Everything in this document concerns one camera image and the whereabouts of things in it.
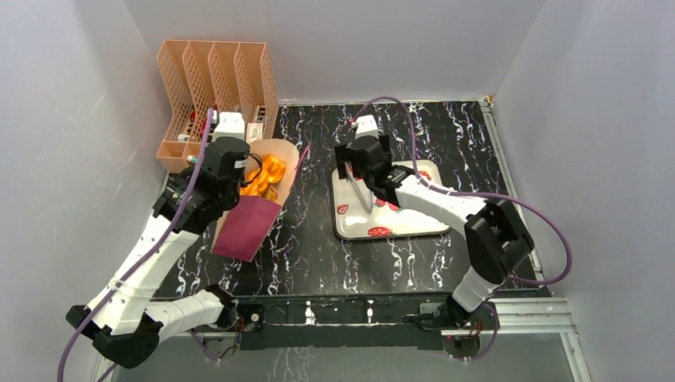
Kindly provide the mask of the orange braided fake bread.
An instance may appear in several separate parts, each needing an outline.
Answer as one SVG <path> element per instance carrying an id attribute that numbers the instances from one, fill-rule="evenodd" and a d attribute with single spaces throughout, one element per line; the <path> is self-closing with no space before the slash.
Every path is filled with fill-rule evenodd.
<path id="1" fill-rule="evenodd" d="M 258 169 L 245 176 L 240 195 L 262 197 L 276 202 L 279 197 L 278 185 L 287 170 L 286 164 L 271 154 L 250 154 L 250 157 L 258 165 Z"/>

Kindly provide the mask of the silver metal tongs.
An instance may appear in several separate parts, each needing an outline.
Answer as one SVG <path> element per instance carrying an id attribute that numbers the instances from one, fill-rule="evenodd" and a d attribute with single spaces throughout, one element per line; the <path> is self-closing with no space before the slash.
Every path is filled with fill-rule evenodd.
<path id="1" fill-rule="evenodd" d="M 361 206 L 365 210 L 367 215 L 373 213 L 374 207 L 374 195 L 373 193 L 365 186 L 363 181 L 359 181 L 354 176 L 352 167 L 349 163 L 345 165 L 345 172 L 347 177 L 347 182 L 350 184 L 352 190 L 355 192 L 357 199 L 360 201 Z"/>

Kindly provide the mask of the strawberry print metal tray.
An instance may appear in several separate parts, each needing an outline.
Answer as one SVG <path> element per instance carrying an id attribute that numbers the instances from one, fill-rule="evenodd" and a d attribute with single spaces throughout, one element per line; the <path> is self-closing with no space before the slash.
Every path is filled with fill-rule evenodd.
<path id="1" fill-rule="evenodd" d="M 334 232 L 342 240 L 432 236 L 450 231 L 430 216 L 396 207 L 375 196 L 373 213 L 367 215 L 347 179 L 338 178 L 337 170 L 331 174 L 330 186 Z"/>

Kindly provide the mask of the pink paper gift bag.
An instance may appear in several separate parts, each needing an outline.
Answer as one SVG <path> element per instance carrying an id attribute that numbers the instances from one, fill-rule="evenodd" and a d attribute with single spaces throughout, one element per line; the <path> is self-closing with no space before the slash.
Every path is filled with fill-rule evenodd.
<path id="1" fill-rule="evenodd" d="M 251 149 L 263 158 L 268 155 L 275 157 L 286 166 L 286 171 L 273 185 L 275 200 L 259 195 L 244 195 L 233 210 L 225 212 L 217 221 L 212 253 L 245 262 L 254 259 L 270 233 L 291 193 L 299 163 L 304 158 L 295 144 L 278 138 L 254 141 Z"/>

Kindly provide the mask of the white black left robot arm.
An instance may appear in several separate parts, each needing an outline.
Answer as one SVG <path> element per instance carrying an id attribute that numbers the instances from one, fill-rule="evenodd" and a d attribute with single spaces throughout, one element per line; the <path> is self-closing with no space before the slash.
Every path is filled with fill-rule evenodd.
<path id="1" fill-rule="evenodd" d="M 206 144 L 200 165 L 167 181 L 139 240 L 104 289 L 88 304 L 70 308 L 67 322 L 101 356 L 135 368 L 179 333 L 203 325 L 234 327 L 238 301 L 216 285 L 169 302 L 153 297 L 209 225 L 236 207 L 249 154 L 249 144 L 239 138 Z"/>

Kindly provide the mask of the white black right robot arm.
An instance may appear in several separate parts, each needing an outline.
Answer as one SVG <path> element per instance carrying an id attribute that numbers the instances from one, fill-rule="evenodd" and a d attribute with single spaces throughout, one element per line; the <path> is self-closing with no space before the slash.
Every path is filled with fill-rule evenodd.
<path id="1" fill-rule="evenodd" d="M 455 196 L 392 161 L 386 134 L 366 135 L 334 147 L 337 175 L 360 178 L 375 197 L 436 219 L 462 233 L 470 267 L 446 301 L 411 321 L 424 329 L 469 329 L 496 289 L 534 250 L 514 203 L 504 195 Z"/>

